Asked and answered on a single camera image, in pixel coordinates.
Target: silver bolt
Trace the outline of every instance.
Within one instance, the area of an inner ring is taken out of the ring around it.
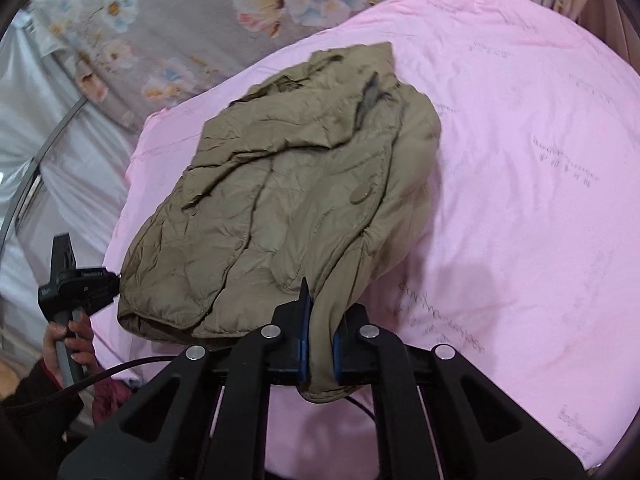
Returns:
[[[280,335],[280,332],[282,332],[282,330],[280,330],[280,327],[277,325],[265,325],[262,327],[262,330],[260,330],[262,337],[265,337],[267,339],[278,337]]]
[[[449,359],[453,359],[456,355],[456,350],[453,346],[449,345],[438,345],[436,346],[436,356],[444,361]]]
[[[360,327],[360,335],[367,339],[373,339],[380,335],[380,329],[375,325],[363,325]]]
[[[198,359],[202,359],[206,355],[207,351],[203,346],[194,345],[187,348],[185,355],[187,359],[191,359],[192,361],[197,361]]]

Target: pink sheet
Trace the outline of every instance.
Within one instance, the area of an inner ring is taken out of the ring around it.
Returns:
[[[315,50],[380,41],[393,44],[398,77],[431,98],[443,133],[433,221],[361,301],[407,343],[450,342],[597,464],[640,404],[640,80],[527,0],[383,2],[150,117],[106,266],[120,269],[205,120]],[[124,332],[114,307],[94,327],[105,366],[175,351]],[[371,479],[373,425],[343,400],[316,406],[274,388],[266,465],[297,479]]]

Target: silver fabric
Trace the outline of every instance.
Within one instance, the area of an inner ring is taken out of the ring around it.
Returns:
[[[0,222],[31,161],[82,98],[52,56],[41,57],[21,12],[0,42]],[[127,196],[135,137],[86,104],[44,155],[42,186],[8,231],[0,260],[0,342],[32,360],[45,319],[36,300],[49,281],[53,236],[71,234],[79,266],[99,266]]]
[[[21,177],[20,186],[14,192],[14,195],[9,202],[6,212],[4,213],[4,219],[0,222],[0,258],[2,257],[2,248],[4,247],[4,241],[9,232],[12,224],[15,223],[16,228],[19,224],[18,218],[23,216],[23,210],[26,212],[31,204],[36,193],[42,188],[42,177],[40,175],[40,163],[44,156],[49,151],[50,147],[56,141],[60,133],[66,129],[69,121],[73,119],[80,111],[80,108],[86,103],[86,97],[82,96],[76,101],[66,115],[60,119],[60,122],[56,125],[53,131],[49,134],[49,137],[45,140],[43,145],[38,150],[38,153],[31,159],[29,167]]]

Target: gray floral bedding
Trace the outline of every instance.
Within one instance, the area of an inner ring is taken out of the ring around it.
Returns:
[[[264,56],[382,0],[32,0],[43,54],[139,130]],[[587,0],[533,0],[575,20]]]

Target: quilted jacket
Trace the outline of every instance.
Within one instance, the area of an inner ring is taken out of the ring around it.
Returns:
[[[388,43],[314,53],[207,121],[191,165],[124,259],[118,319],[151,340],[215,348],[268,324],[306,277],[310,382],[335,383],[343,313],[416,241],[440,121],[394,75]]]

